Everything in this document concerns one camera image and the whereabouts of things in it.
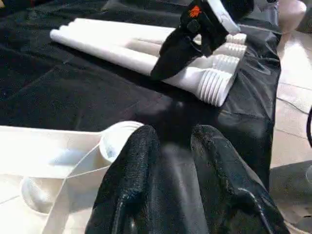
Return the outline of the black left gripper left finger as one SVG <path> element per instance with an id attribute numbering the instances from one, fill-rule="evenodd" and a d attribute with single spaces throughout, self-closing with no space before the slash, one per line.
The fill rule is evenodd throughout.
<path id="1" fill-rule="evenodd" d="M 87 234 L 137 234 L 140 212 L 151 166 L 159 155 L 155 129 L 144 125 L 135 130 L 109 167 L 97 192 L 85 228 Z"/>

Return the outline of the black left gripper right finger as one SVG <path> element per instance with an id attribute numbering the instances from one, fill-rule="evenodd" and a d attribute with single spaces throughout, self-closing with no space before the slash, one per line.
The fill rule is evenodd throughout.
<path id="1" fill-rule="evenodd" d="M 289 233 L 259 176 L 219 130 L 195 126 L 191 149 L 209 233 Z"/>

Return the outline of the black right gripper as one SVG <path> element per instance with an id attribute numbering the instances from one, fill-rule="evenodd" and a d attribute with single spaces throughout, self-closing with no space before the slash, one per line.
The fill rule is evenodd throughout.
<path id="1" fill-rule="evenodd" d="M 201 46 L 194 42 L 198 34 Z M 162 44 L 151 78 L 171 78 L 202 54 L 209 57 L 226 41 L 228 34 L 207 0 L 193 0 L 181 14 L 179 27 Z"/>

